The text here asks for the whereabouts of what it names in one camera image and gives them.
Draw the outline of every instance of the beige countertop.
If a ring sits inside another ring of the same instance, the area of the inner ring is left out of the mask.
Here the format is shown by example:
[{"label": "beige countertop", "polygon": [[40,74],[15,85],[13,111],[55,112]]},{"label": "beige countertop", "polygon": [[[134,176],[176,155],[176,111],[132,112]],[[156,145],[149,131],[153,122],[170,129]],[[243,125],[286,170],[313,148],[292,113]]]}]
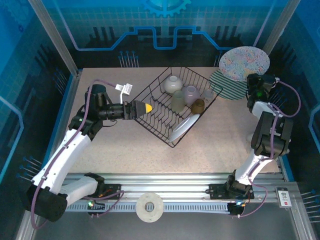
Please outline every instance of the beige countertop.
[{"label": "beige countertop", "polygon": [[[75,95],[70,119],[84,104],[85,92],[94,79],[114,84],[133,85],[130,102],[166,68],[84,68]],[[209,78],[214,67],[192,67]],[[107,86],[114,103],[119,92]],[[113,127],[102,128],[83,150],[71,173],[230,173],[240,167],[249,155],[248,134],[258,119],[247,108],[247,100],[225,100],[218,97],[181,142],[171,148],[134,120],[119,120]],[[263,172],[278,172],[273,161]]]}]

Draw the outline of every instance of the striped placemat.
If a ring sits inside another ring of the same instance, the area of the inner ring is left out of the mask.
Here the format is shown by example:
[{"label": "striped placemat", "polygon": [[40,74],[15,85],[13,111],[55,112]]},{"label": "striped placemat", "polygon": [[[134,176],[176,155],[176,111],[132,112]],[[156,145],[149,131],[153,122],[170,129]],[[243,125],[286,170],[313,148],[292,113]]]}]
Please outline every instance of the striped placemat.
[{"label": "striped placemat", "polygon": [[216,94],[219,93],[220,88],[214,87],[214,84],[223,87],[223,90],[220,93],[219,97],[228,100],[239,100],[246,96],[247,82],[231,80],[225,77],[220,70],[217,70],[214,73],[212,73],[209,81],[212,90]]}]

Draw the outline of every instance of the brown cup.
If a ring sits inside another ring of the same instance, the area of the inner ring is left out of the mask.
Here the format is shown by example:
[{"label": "brown cup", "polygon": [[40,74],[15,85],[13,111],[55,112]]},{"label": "brown cup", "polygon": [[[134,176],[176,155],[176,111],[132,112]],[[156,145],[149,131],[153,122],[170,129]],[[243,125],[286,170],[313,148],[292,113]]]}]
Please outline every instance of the brown cup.
[{"label": "brown cup", "polygon": [[193,114],[202,114],[205,110],[205,101],[202,99],[197,99],[191,106],[191,113]]}]

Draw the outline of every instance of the dish rack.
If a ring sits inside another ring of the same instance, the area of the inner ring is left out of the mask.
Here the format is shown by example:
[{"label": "dish rack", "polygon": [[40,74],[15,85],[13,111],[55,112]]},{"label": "dish rack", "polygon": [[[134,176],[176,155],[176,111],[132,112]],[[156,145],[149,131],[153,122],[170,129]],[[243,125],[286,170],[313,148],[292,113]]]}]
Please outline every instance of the dish rack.
[{"label": "dish rack", "polygon": [[215,92],[218,93],[215,94],[214,98],[212,98],[209,103],[206,103],[205,109],[203,113],[200,114],[198,120],[214,103],[219,94],[223,91],[223,88],[213,82],[210,82],[209,79],[201,76],[188,67],[168,67],[134,98],[134,100],[142,101],[152,106],[151,112],[137,118],[135,121],[171,148],[174,148],[184,138],[194,124],[178,139],[173,142],[169,142],[169,137],[173,130],[191,114],[191,105],[186,105],[180,113],[176,113],[171,110],[170,104],[172,94],[165,91],[164,81],[172,75],[177,76],[182,80],[183,87],[190,85],[195,86],[200,91],[201,97],[207,89],[215,89]]}]

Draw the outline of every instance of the roll of tape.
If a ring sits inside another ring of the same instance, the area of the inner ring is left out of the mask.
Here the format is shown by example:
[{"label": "roll of tape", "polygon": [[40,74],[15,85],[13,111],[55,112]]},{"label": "roll of tape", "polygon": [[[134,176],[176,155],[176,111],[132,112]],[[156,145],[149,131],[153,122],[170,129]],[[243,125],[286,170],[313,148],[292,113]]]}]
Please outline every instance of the roll of tape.
[{"label": "roll of tape", "polygon": [[[153,210],[147,211],[147,204],[153,204]],[[162,198],[153,192],[143,194],[136,201],[136,214],[146,222],[153,223],[157,221],[164,213],[164,201]]]}]

